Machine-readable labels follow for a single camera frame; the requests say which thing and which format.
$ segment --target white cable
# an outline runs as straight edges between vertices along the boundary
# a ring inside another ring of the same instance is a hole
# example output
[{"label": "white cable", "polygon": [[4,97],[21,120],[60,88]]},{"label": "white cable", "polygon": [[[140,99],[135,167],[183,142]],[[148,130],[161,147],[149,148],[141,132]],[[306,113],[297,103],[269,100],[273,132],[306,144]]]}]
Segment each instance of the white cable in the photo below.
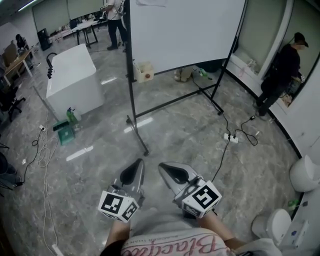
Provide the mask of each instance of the white cable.
[{"label": "white cable", "polygon": [[[47,203],[48,203],[48,208],[49,208],[49,213],[50,213],[50,218],[51,218],[51,223],[53,226],[53,232],[54,232],[54,236],[55,236],[55,244],[54,245],[58,245],[58,237],[57,237],[57,233],[56,233],[56,228],[55,228],[55,224],[54,224],[54,220],[52,218],[52,211],[51,211],[51,206],[50,206],[50,200],[49,200],[49,194],[48,194],[48,165],[50,163],[50,160],[52,158],[52,156],[54,155],[57,145],[58,145],[58,138],[57,137],[52,137],[48,140],[48,115],[49,115],[49,111],[47,111],[46,113],[46,125],[45,125],[45,131],[43,131],[43,133],[41,134],[40,140],[42,142],[42,147],[41,150],[38,154],[38,165],[41,168],[45,169],[44,172],[44,177],[43,177],[43,206],[44,206],[44,220],[43,220],[43,228],[42,228],[42,235],[43,235],[43,240],[45,243],[45,246],[48,248],[48,250],[55,255],[55,253],[52,251],[52,249],[50,249],[50,247],[48,246],[47,242],[46,242],[46,236],[45,236],[45,228],[46,228],[46,218],[47,218],[47,208],[46,208],[46,199],[47,199]],[[56,143],[54,145],[54,149],[51,153],[49,147],[48,147],[48,143],[50,143],[53,140],[56,140]]]}]

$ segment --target black chair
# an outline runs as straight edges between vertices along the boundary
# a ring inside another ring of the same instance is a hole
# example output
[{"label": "black chair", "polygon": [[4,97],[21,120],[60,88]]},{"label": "black chair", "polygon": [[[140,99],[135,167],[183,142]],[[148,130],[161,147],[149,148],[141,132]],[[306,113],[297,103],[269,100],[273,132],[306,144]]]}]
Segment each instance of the black chair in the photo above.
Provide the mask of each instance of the black chair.
[{"label": "black chair", "polygon": [[18,108],[18,105],[22,101],[26,101],[26,99],[23,97],[21,99],[16,99],[16,93],[17,93],[18,87],[15,87],[8,91],[7,93],[4,93],[3,91],[0,90],[0,109],[3,112],[7,112],[9,114],[9,120],[12,122],[12,116],[14,114],[15,110],[18,110],[19,113],[21,113],[21,109]]}]

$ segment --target dark pants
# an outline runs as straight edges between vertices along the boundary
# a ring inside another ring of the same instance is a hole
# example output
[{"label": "dark pants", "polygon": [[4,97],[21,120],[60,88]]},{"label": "dark pants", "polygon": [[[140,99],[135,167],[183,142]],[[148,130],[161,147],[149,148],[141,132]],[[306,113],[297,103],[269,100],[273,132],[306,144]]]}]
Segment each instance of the dark pants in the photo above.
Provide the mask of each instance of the dark pants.
[{"label": "dark pants", "polygon": [[109,26],[109,35],[111,39],[111,46],[118,47],[118,41],[117,41],[117,28],[119,29],[121,39],[124,43],[127,42],[127,31],[122,25],[121,19],[116,20],[108,20],[108,26]]},{"label": "dark pants", "polygon": [[262,94],[256,101],[260,116],[266,115],[268,109],[279,99],[288,85],[289,83],[280,82],[277,77],[268,77],[263,81]]}]

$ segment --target black speaker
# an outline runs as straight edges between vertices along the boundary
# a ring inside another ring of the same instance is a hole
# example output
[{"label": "black speaker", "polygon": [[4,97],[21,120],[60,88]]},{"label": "black speaker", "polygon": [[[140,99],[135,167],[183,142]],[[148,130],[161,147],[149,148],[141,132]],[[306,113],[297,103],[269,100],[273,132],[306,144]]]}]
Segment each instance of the black speaker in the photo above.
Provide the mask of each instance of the black speaker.
[{"label": "black speaker", "polygon": [[50,48],[51,44],[49,43],[49,36],[47,33],[47,29],[44,28],[40,30],[37,34],[38,34],[39,42],[41,45],[41,49],[44,51]]}]

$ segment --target gray tile floor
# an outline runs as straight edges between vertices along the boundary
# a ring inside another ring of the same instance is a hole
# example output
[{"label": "gray tile floor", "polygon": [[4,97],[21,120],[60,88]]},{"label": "gray tile floor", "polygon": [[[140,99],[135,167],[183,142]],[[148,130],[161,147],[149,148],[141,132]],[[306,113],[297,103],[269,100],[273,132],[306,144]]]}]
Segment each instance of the gray tile floor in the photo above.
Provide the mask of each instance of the gray tile floor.
[{"label": "gray tile floor", "polygon": [[[89,51],[98,76],[102,81],[116,79],[103,85],[105,104],[82,117],[75,140],[65,146],[58,145],[47,169],[52,218],[58,247],[65,256],[99,255],[112,222],[97,211],[97,206],[102,190],[108,187],[117,170],[143,158],[146,200],[142,211],[156,208],[173,213],[178,209],[172,204],[171,191],[158,174],[158,164],[163,161],[186,163],[206,179],[212,179],[226,146],[223,140],[226,121],[217,115],[207,98],[195,95],[138,120],[152,118],[139,129],[150,149],[150,155],[143,157],[143,149],[134,133],[124,132],[128,127],[126,115],[132,115],[125,54],[122,48],[103,51],[110,45],[107,30],[98,31],[97,36],[99,43],[92,45]],[[1,142],[10,147],[2,152],[20,174],[26,167],[23,160],[30,162],[36,152],[31,143],[36,139],[37,127],[46,123],[47,110],[32,87],[34,85],[45,98],[48,79],[44,56],[74,46],[76,39],[71,36],[40,52],[37,57],[41,65],[32,71],[34,80],[25,73],[16,82],[20,85],[18,96],[26,97],[26,102],[22,103],[22,113],[16,114],[12,123],[2,125]],[[219,72],[210,75],[213,82],[218,75]],[[197,74],[195,81],[203,87],[212,83]],[[192,81],[174,81],[173,72],[158,75],[145,84],[134,83],[137,112],[195,88]],[[255,113],[253,98],[228,75],[223,77],[215,100],[225,110],[232,132]],[[48,138],[51,138],[56,134],[52,131],[55,120],[50,114],[48,122]],[[255,119],[245,128],[252,134],[259,132],[259,144],[252,146],[239,134],[239,143],[229,145],[214,184],[223,195],[216,212],[238,238],[250,241],[254,239],[251,223],[256,215],[286,208],[288,200],[298,197],[289,181],[289,169],[298,158],[274,122]],[[91,151],[66,161],[68,156],[91,146]],[[23,186],[13,191],[1,190],[5,196],[0,198],[2,224],[18,256],[49,255],[43,239],[44,175],[45,169],[36,161],[29,167]],[[44,234],[49,246],[55,243],[50,220],[47,214]]]}]

